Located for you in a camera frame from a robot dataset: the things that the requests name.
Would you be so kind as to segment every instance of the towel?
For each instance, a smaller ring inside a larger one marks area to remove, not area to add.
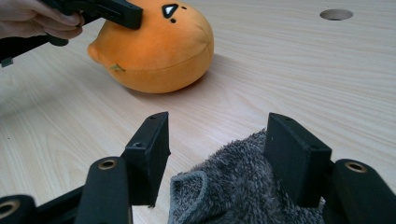
[[[171,178],[168,224],[324,223],[295,205],[264,158],[265,130],[220,148]]]

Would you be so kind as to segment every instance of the wood grain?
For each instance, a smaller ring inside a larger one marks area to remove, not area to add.
[[[135,223],[166,223],[170,178],[221,146],[266,126],[268,113],[299,121],[332,159],[374,167],[396,190],[394,1],[186,1],[209,20],[215,57],[181,91],[120,86],[87,55],[103,20],[63,48],[44,45],[0,69],[0,197],[45,203],[84,184],[89,166],[119,156],[151,114],[169,111],[169,158],[155,208]],[[320,12],[348,9],[327,21]]]

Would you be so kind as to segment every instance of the plush toy face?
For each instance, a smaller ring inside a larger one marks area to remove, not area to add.
[[[214,51],[205,17],[173,0],[132,3],[143,8],[141,28],[131,30],[106,21],[89,45],[89,55],[120,84],[137,91],[176,91],[201,77]]]

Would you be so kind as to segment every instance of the light wood tabletop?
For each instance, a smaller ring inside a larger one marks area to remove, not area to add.
[[[163,111],[172,155],[155,208],[134,206],[135,223],[166,223],[170,178],[264,129],[270,112],[305,126],[332,161],[372,166],[396,192],[395,1],[185,2],[212,25],[215,55],[180,91],[128,90],[91,60],[103,19],[65,47],[45,44],[0,69],[0,197],[29,194],[40,205],[84,185],[94,161],[119,156]],[[339,8],[353,16],[319,16]]]

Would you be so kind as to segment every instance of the plush toy mouth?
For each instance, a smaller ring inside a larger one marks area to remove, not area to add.
[[[169,4],[169,5],[164,5],[163,6],[163,16],[166,19],[169,19],[172,17],[172,15],[175,13],[175,11],[178,8],[178,4]]]

